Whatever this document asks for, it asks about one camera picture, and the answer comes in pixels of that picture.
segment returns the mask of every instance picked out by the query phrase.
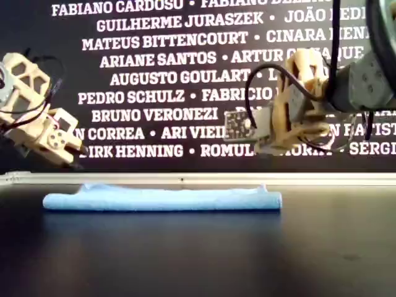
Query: black table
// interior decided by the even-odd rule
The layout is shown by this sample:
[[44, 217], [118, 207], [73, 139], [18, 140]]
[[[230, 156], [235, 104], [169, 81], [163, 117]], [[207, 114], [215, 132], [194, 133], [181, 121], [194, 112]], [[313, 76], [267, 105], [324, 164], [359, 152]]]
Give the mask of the black table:
[[282, 213], [45, 213], [0, 191], [1, 296], [377, 297], [396, 292], [396, 189], [282, 187]]

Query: blue towel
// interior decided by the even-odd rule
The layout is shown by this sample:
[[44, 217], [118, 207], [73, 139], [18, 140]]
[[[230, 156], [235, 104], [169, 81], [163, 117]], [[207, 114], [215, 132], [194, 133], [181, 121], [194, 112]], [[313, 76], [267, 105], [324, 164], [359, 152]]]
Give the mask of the blue towel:
[[170, 191], [86, 184], [76, 194], [48, 194], [43, 206], [51, 210], [124, 212], [280, 210], [282, 195], [268, 192], [264, 186], [257, 189]]

